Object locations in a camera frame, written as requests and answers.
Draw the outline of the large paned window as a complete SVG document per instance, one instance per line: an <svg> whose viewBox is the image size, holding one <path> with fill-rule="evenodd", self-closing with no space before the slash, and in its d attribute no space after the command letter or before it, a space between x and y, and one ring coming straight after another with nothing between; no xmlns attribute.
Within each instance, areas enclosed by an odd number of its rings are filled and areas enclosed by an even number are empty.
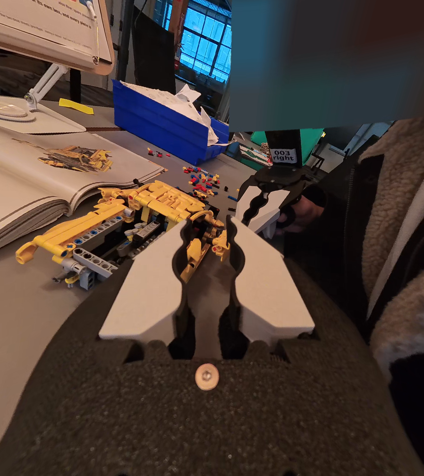
<svg viewBox="0 0 424 476"><path fill-rule="evenodd" d="M221 87L231 68L231 1L189 1L181 23L177 79Z"/></svg>

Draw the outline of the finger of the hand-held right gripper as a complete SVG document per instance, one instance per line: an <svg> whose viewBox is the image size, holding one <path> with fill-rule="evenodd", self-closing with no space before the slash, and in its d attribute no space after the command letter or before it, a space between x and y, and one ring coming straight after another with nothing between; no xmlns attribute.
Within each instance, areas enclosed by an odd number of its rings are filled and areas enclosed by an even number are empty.
<svg viewBox="0 0 424 476"><path fill-rule="evenodd" d="M287 190L273 191L267 195L266 203L250 220L250 229L256 234L275 234L280 217L280 206L290 194Z"/></svg>
<svg viewBox="0 0 424 476"><path fill-rule="evenodd" d="M264 192L259 187L249 186L237 202L235 217L247 227L260 227L258 215L263 206Z"/></svg>

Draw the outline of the yellow brick toy car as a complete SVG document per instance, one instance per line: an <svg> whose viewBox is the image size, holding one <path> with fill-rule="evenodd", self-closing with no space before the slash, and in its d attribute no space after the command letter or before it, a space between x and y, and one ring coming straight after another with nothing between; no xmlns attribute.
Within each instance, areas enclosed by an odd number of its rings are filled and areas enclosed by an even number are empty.
<svg viewBox="0 0 424 476"><path fill-rule="evenodd" d="M93 211L36 236L16 251L16 261L24 265L42 248L62 268L55 282L90 290L187 218L192 221L190 242L213 228L225 230L218 208L160 181L100 191Z"/></svg>

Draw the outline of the white papers and bags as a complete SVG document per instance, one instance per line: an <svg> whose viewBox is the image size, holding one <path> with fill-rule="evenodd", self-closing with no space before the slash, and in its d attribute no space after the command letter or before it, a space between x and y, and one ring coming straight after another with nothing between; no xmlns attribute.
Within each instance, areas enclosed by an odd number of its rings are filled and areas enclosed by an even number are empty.
<svg viewBox="0 0 424 476"><path fill-rule="evenodd" d="M198 110L196 107L195 102L198 101L200 92L190 89L187 84L183 86L179 93L172 94L160 89L152 89L127 83L125 81L117 81L117 83L125 86L131 91L139 93L139 95L143 98L151 99L155 106L161 105L169 108L170 110L173 110L180 115L207 127L208 146L217 145L224 147L232 143L232 140L229 139L228 125L221 121L216 121L227 128L226 139L219 139L217 132L215 132L215 129L212 126L212 118L209 116L203 106L200 106L200 110Z"/></svg>

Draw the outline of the white stand with wooden board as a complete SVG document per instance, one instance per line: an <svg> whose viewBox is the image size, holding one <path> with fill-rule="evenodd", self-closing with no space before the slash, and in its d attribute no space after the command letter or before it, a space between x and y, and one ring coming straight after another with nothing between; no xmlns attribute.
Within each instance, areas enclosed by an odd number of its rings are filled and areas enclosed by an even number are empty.
<svg viewBox="0 0 424 476"><path fill-rule="evenodd" d="M44 107L40 104L40 101L56 82L72 68L102 76L112 72L115 57L106 2L103 0L92 2L94 3L94 8L99 10L100 54L97 63L89 68L72 63L62 64L59 60L38 58L26 52L17 52L0 47L2 50L16 52L51 63L48 70L42 75L36 85L25 94L24 98L0 96L1 127L25 134L66 134L84 132L86 130L78 123L69 120L54 110Z"/></svg>

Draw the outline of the person's right hand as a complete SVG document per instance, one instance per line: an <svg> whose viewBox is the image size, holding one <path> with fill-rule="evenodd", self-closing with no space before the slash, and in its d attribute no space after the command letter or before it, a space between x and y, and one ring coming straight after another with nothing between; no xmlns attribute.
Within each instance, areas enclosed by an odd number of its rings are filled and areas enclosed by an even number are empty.
<svg viewBox="0 0 424 476"><path fill-rule="evenodd" d="M313 201L302 195L298 202L290 205L280 214L280 217L277 219L277 224L287 222L290 216L294 219L284 228L280 229L278 225L276 225L275 235L301 233L308 225L319 218L323 211L323 207L316 205Z"/></svg>

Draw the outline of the person's fleece-lined jacket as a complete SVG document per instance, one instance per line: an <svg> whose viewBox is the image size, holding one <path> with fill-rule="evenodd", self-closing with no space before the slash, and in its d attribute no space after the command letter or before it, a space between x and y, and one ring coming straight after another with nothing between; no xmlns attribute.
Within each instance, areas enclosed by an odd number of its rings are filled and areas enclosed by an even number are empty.
<svg viewBox="0 0 424 476"><path fill-rule="evenodd" d="M330 255L311 229L285 233L285 255L358 328L389 384L424 466L424 117L402 119L357 159L375 174L361 267Z"/></svg>

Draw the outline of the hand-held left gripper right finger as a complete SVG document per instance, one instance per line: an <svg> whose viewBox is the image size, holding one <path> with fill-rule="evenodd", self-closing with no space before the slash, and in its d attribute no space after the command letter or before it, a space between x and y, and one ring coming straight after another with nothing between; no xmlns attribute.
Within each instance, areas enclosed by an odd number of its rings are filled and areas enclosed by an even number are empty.
<svg viewBox="0 0 424 476"><path fill-rule="evenodd" d="M229 304L219 320L221 356L242 359L253 342L276 350L315 337L315 323L282 255L237 218L227 216Z"/></svg>

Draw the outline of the printed paper sheet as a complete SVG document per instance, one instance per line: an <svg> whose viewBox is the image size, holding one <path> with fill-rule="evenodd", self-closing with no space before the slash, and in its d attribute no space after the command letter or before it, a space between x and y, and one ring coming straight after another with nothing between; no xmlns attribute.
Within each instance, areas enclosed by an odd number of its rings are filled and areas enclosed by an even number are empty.
<svg viewBox="0 0 424 476"><path fill-rule="evenodd" d="M0 47L91 67L100 54L92 1L0 0Z"/></svg>

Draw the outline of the grey desk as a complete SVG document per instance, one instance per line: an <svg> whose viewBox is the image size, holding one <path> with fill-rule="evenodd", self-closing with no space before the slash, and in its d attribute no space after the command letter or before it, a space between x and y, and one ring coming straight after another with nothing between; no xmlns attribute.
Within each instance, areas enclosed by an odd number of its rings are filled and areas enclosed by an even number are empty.
<svg viewBox="0 0 424 476"><path fill-rule="evenodd" d="M119 132L114 125L112 108L94 106L94 115L62 108L57 102L43 101L47 107L82 124L138 155L147 156L146 147L152 146L128 133ZM182 172L185 162L175 156L157 160L167 169L160 180L183 190L189 189L188 175ZM237 160L221 154L205 165L206 170L218 173L221 189L214 198L214 206L221 211L220 218L228 208L235 208L228 195L236 197L236 189L255 173ZM31 371L48 342L65 319L87 296L81 289L67 289L54 283L51 278L58 269L50 255L43 250L27 265L19 265L14 253L20 245L30 241L36 234L29 234L0 249L0 421L9 420L17 405ZM228 294L223 286L229 282L232 269L228 262L220 263L213 253L207 254L191 282L188 291L190 306L196 316L195 359L220 359L218 323L221 312L228 303Z"/></svg>

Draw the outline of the yellow sticky note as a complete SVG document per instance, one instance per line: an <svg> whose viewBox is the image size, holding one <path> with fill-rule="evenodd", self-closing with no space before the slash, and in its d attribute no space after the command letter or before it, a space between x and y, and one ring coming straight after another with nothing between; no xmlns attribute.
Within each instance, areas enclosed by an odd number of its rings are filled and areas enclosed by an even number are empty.
<svg viewBox="0 0 424 476"><path fill-rule="evenodd" d="M78 112L82 112L87 115L94 115L94 110L91 106L87 106L70 99L60 98L59 99L59 106L64 108L69 108L72 110L76 110Z"/></svg>

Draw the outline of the person's right forearm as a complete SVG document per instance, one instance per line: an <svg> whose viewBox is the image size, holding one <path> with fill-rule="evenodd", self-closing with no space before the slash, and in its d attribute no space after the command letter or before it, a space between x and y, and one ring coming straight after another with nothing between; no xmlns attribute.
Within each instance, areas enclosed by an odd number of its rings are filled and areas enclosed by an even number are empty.
<svg viewBox="0 0 424 476"><path fill-rule="evenodd" d="M311 229L329 254L360 268L365 229L375 200L375 174L364 163L343 164L303 193L323 208Z"/></svg>

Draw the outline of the blue plastic bin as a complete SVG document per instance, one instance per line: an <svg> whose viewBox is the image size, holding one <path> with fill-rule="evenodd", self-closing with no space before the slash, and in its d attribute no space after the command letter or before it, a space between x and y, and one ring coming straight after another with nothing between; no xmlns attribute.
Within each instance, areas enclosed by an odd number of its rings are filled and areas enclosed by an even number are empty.
<svg viewBox="0 0 424 476"><path fill-rule="evenodd" d="M205 124L190 102L158 102L165 94L154 89L141 92L139 86L114 80L115 124L192 165L225 152L230 143L227 124L213 118Z"/></svg>

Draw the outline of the green box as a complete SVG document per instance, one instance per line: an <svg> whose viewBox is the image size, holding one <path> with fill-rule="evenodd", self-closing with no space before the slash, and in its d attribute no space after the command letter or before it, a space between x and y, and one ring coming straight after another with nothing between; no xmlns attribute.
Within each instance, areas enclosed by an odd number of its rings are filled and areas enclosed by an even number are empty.
<svg viewBox="0 0 424 476"><path fill-rule="evenodd" d="M315 149L318 141L323 135L323 129L301 129L300 130L300 139L301 139L301 149L302 149L302 163L306 164L311 153ZM263 131L253 132L251 134L251 142L256 144L257 147L260 147L259 150L265 151L269 155L268 146L263 146L263 144L268 143L266 139L266 134Z"/></svg>

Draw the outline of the scattered small coloured brick pins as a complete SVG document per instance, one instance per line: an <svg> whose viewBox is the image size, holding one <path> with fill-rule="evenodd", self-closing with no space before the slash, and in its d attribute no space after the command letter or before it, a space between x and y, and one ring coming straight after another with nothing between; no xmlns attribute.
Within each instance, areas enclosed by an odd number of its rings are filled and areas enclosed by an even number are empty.
<svg viewBox="0 0 424 476"><path fill-rule="evenodd" d="M251 174L248 167L224 154L194 166L155 146L144 151L146 158L164 168L152 183L163 182L216 207L235 209L239 187Z"/></svg>

